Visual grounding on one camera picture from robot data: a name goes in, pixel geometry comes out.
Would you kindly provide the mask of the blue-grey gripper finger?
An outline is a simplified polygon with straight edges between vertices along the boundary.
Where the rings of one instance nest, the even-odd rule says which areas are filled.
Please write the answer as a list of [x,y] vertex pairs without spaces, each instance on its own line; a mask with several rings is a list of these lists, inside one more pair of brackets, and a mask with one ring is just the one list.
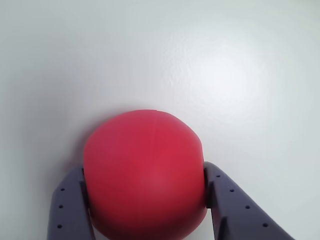
[[94,240],[82,165],[74,167],[54,190],[47,228],[48,240]]
[[292,240],[225,172],[203,163],[205,205],[216,240]]

